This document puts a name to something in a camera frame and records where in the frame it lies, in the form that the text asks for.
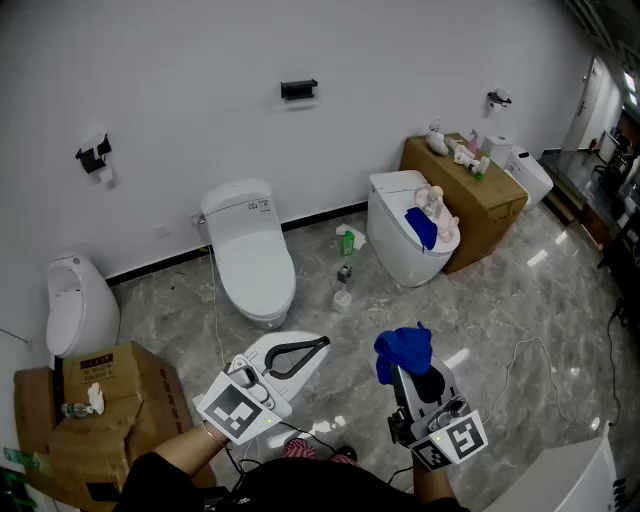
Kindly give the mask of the dark raised platform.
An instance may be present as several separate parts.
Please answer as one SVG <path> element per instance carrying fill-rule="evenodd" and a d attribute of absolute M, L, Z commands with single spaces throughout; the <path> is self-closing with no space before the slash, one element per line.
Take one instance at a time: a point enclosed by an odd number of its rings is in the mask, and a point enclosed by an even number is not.
<path fill-rule="evenodd" d="M 557 199 L 576 218 L 593 214 L 609 230 L 618 225 L 611 207 L 613 197 L 605 190 L 601 174 L 601 159 L 586 151 L 544 151 L 538 163 L 553 182 L 551 198 Z"/>

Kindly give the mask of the crumpled white tissue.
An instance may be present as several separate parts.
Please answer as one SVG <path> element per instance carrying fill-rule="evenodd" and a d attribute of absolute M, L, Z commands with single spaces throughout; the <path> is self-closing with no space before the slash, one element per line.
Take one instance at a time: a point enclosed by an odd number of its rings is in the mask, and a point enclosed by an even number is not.
<path fill-rule="evenodd" d="M 354 250 L 360 250 L 367 242 L 366 236 L 361 231 L 348 224 L 339 225 L 335 233 L 343 237 L 344 243 L 349 242 Z"/>

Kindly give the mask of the blue cleaning cloth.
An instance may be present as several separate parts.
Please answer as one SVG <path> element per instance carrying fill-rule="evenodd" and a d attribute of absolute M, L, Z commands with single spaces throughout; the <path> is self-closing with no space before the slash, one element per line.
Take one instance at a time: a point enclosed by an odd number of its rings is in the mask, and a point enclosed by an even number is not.
<path fill-rule="evenodd" d="M 431 367 L 432 333 L 421 322 L 415 328 L 402 327 L 382 332 L 374 342 L 376 372 L 381 385 L 392 384 L 392 367 L 422 376 Z"/>

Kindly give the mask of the crumpled cardboard box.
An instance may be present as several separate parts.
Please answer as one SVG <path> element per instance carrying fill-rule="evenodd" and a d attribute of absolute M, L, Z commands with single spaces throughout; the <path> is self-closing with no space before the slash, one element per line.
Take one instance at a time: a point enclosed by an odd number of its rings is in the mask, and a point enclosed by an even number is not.
<path fill-rule="evenodd" d="M 103 413 L 65 417 L 50 368 L 15 372 L 16 429 L 20 450 L 45 464 L 26 468 L 27 484 L 64 504 L 110 512 L 134 460 L 193 421 L 176 370 L 136 343 L 64 361 L 64 403 L 88 404 L 92 385 Z"/>

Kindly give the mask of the blue towel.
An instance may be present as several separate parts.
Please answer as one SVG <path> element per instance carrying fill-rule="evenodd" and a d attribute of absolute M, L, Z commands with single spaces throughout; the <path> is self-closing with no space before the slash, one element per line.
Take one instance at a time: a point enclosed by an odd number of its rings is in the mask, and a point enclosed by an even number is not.
<path fill-rule="evenodd" d="M 407 210 L 405 219 L 414 232 L 417 234 L 422 251 L 431 251 L 438 238 L 438 227 L 419 207 L 412 207 Z"/>

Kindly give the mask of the large cardboard box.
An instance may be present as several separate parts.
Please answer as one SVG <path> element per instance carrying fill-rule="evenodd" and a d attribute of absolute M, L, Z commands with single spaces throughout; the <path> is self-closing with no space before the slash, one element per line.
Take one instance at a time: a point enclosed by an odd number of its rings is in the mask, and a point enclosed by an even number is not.
<path fill-rule="evenodd" d="M 492 254 L 527 204 L 524 188 L 494 162 L 478 179 L 453 157 L 433 153 L 425 136 L 406 139 L 400 168 L 416 170 L 441 187 L 444 204 L 459 218 L 460 243 L 444 266 L 446 274 Z"/>

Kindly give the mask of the red checked trousers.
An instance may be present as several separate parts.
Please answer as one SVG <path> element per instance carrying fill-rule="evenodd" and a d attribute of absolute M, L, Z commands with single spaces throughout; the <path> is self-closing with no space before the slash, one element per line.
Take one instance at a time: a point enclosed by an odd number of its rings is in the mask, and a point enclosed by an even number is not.
<path fill-rule="evenodd" d="M 358 461 L 354 462 L 347 457 L 337 454 L 337 451 L 328 459 L 319 459 L 316 456 L 316 449 L 306 440 L 296 438 L 290 440 L 283 449 L 282 459 L 289 465 L 312 470 L 336 469 L 339 465 L 357 467 Z"/>

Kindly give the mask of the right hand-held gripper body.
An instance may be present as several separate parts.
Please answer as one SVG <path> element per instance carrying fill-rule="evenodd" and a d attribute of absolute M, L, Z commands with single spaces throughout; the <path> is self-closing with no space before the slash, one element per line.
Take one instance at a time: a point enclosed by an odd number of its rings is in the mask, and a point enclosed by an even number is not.
<path fill-rule="evenodd" d="M 478 411 L 461 395 L 415 421 L 399 408 L 388 423 L 393 443 L 408 448 L 428 471 L 460 465 L 488 446 Z"/>

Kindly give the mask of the black toilet paper holder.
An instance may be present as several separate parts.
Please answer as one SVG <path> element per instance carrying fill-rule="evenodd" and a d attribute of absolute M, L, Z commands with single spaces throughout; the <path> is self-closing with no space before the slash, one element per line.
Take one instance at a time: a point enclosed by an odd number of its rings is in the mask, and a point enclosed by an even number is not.
<path fill-rule="evenodd" d="M 96 132 L 83 141 L 75 154 L 85 174 L 97 184 L 111 190 L 116 187 L 117 176 L 111 162 L 113 148 L 106 132 Z"/>

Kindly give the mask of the person's left forearm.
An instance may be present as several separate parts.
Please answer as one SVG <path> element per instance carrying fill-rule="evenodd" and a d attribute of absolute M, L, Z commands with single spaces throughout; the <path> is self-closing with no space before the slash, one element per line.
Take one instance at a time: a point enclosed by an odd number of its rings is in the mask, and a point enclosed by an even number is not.
<path fill-rule="evenodd" d="M 229 439 L 223 433 L 204 421 L 201 426 L 163 442 L 154 450 L 159 461 L 153 464 L 153 477 L 163 483 L 191 483 L 228 444 Z"/>

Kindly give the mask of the white elongated toilet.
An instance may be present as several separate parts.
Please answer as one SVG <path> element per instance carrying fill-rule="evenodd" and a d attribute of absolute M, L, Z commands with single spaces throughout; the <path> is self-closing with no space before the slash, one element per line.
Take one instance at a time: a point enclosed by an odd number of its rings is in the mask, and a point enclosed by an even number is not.
<path fill-rule="evenodd" d="M 201 211 L 231 303 L 266 330 L 285 321 L 296 275 L 268 182 L 241 179 L 205 194 Z"/>

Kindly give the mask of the white wall-mounted urinal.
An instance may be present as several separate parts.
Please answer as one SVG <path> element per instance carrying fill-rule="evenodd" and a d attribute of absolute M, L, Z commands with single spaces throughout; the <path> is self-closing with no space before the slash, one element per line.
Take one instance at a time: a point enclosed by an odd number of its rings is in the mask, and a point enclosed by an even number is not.
<path fill-rule="evenodd" d="M 46 344 L 53 356 L 78 358 L 116 345 L 119 306 L 89 258 L 65 253 L 49 263 L 46 277 Z"/>

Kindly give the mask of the white door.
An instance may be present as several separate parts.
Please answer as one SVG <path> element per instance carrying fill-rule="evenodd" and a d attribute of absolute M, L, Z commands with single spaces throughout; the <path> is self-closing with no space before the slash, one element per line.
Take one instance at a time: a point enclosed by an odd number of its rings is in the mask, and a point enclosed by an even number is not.
<path fill-rule="evenodd" d="M 585 86 L 580 102 L 565 137 L 562 149 L 565 151 L 577 151 L 587 131 L 591 118 L 596 109 L 600 89 L 605 74 L 605 65 L 598 56 L 594 56 L 590 71 L 584 79 Z"/>

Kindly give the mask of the white tankless toilet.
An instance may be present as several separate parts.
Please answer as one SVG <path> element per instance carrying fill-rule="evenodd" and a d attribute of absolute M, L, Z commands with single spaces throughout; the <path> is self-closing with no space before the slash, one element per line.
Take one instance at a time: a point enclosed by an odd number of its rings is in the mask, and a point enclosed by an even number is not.
<path fill-rule="evenodd" d="M 422 251 L 405 214 L 417 207 L 414 192 L 426 184 L 425 177 L 416 170 L 373 174 L 369 178 L 368 240 L 389 275 L 407 287 L 421 286 L 435 277 L 460 243 L 458 228 L 452 242 L 443 243 L 437 238 L 431 251 Z"/>

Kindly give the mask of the person in black shirt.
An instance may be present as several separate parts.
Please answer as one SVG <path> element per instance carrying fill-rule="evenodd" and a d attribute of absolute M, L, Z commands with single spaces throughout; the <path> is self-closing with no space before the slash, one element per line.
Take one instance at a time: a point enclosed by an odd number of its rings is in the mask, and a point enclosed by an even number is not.
<path fill-rule="evenodd" d="M 470 512 L 455 498 L 422 504 L 357 466 L 278 458 L 235 491 L 200 489 L 156 453 L 134 463 L 113 512 Z"/>

